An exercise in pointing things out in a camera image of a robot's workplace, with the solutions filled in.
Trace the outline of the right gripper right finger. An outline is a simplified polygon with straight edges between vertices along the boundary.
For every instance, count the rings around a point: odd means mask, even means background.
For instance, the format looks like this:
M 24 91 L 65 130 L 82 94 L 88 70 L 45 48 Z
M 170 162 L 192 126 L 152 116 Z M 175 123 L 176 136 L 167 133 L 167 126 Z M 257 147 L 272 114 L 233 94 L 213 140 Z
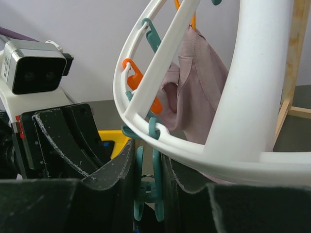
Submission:
M 311 190 L 294 186 L 217 184 L 162 157 L 168 233 L 308 233 Z

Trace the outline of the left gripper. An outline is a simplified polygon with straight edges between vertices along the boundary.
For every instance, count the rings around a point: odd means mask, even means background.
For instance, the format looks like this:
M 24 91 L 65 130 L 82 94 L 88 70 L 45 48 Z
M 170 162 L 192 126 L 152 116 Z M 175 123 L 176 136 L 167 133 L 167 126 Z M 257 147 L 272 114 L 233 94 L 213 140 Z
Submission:
M 109 162 L 88 104 L 16 116 L 13 143 L 25 179 L 83 179 Z

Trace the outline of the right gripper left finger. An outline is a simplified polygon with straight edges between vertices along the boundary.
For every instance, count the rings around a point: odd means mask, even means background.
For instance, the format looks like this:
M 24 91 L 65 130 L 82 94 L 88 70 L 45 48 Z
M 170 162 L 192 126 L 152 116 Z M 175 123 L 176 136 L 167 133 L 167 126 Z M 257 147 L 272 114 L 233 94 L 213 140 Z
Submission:
M 134 140 L 117 157 L 78 179 L 2 180 L 3 233 L 130 233 Z

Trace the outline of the teal clothespin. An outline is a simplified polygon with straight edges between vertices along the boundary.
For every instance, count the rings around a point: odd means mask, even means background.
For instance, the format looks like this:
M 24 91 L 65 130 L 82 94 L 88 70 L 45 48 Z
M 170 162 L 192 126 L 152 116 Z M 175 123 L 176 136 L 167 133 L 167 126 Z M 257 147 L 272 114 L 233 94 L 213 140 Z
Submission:
M 161 152 L 152 150 L 153 175 L 142 174 L 144 148 L 140 146 L 135 153 L 134 166 L 134 219 L 140 221 L 145 203 L 155 205 L 155 217 L 158 222 L 164 220 L 164 202 L 162 188 Z
M 159 34 L 157 33 L 155 26 L 153 25 L 152 21 L 149 18 L 144 18 L 141 22 L 142 25 L 144 25 L 144 23 L 148 24 L 149 27 L 149 31 L 146 33 L 146 39 L 151 47 L 151 49 L 153 50 L 154 53 L 157 52 L 158 47 L 161 44 L 161 39 Z

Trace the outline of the white round clip hanger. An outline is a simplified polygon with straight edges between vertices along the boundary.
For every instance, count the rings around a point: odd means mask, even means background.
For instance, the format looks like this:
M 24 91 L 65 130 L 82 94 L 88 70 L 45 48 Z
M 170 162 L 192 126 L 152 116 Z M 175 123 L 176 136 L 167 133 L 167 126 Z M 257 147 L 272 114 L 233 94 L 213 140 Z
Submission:
M 291 0 L 242 0 L 229 75 L 205 144 L 170 135 L 162 124 L 158 139 L 145 120 L 199 1 L 184 0 L 145 75 L 129 100 L 128 68 L 145 33 L 143 18 L 154 18 L 162 0 L 149 2 L 123 45 L 116 64 L 113 96 L 120 117 L 141 139 L 170 158 L 236 184 L 311 184 L 309 152 L 273 152 L 285 76 Z

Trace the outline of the wooden hanger stand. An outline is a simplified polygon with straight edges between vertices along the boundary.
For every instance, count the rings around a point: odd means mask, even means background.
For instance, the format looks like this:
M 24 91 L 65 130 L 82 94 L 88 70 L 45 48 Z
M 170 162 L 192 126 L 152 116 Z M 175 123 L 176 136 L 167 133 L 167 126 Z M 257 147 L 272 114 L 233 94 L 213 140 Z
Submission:
M 311 118 L 310 109 L 293 106 L 295 87 L 297 83 L 310 7 L 311 2 L 309 0 L 294 1 L 285 77 L 276 125 L 276 135 L 274 140 L 275 143 L 278 140 L 287 116 L 294 116 L 305 119 Z

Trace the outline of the yellow plastic tray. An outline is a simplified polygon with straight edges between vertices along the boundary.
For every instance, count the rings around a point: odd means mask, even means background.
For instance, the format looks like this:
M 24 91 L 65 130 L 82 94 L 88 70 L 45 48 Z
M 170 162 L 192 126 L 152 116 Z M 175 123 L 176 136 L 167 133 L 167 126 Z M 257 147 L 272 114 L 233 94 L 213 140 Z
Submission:
M 130 140 L 121 130 L 100 130 L 98 133 L 111 159 L 118 156 Z

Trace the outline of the orange clothespin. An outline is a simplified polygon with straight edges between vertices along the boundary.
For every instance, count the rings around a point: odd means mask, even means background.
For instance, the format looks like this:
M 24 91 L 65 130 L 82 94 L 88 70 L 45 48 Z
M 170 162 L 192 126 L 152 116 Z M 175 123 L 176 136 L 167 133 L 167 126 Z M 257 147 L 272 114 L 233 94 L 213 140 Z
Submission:
M 134 75 L 131 75 L 127 78 L 127 85 L 132 90 L 136 90 L 138 88 L 142 78 L 143 78 L 143 74 L 132 59 L 130 59 L 130 58 L 124 59 L 124 61 L 122 62 L 123 68 L 126 68 L 127 64 L 130 64 L 130 67 L 134 71 Z M 151 105 L 151 111 L 154 114 L 160 114 L 162 112 L 162 110 L 163 110 L 163 106 L 162 106 L 160 100 L 157 97 L 155 97 L 155 99 Z

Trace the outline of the pink cloth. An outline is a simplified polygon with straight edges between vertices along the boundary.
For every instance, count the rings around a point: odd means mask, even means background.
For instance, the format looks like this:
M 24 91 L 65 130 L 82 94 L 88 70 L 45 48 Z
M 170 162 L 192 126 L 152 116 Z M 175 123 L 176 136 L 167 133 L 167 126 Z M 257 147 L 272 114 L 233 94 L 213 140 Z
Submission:
M 188 27 L 178 64 L 171 63 L 158 90 L 162 112 L 157 115 L 169 131 L 204 144 L 210 131 L 228 70 L 199 31 Z

